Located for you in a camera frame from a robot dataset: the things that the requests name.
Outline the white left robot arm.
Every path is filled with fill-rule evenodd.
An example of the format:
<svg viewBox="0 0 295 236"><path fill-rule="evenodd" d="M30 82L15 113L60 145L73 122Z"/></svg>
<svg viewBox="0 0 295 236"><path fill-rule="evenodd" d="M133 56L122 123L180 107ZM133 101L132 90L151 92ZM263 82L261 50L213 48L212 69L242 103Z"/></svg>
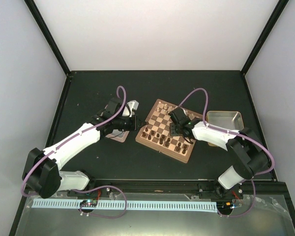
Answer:
<svg viewBox="0 0 295 236"><path fill-rule="evenodd" d="M113 132L126 133L145 126L146 123L135 114L138 106L136 100L123 102L120 98L112 98L104 109L64 140L43 150L32 149L23 171L23 186L30 187L43 199L65 190L77 190L84 196L91 196L96 185L90 175L83 171L63 171L62 168L85 148Z"/></svg>

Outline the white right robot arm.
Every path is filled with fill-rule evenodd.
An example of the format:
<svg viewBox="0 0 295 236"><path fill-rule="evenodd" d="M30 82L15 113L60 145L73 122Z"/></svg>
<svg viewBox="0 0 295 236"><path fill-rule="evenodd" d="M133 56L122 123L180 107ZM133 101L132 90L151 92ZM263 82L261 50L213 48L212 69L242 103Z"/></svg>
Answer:
<svg viewBox="0 0 295 236"><path fill-rule="evenodd" d="M251 180L263 168L273 164L269 151L259 143L255 133L249 128L228 130L211 125L201 118L190 119L181 107L170 111L169 116L172 120L172 135L205 141L228 152L231 165L215 180L213 186L218 198L227 197L235 185Z"/></svg>

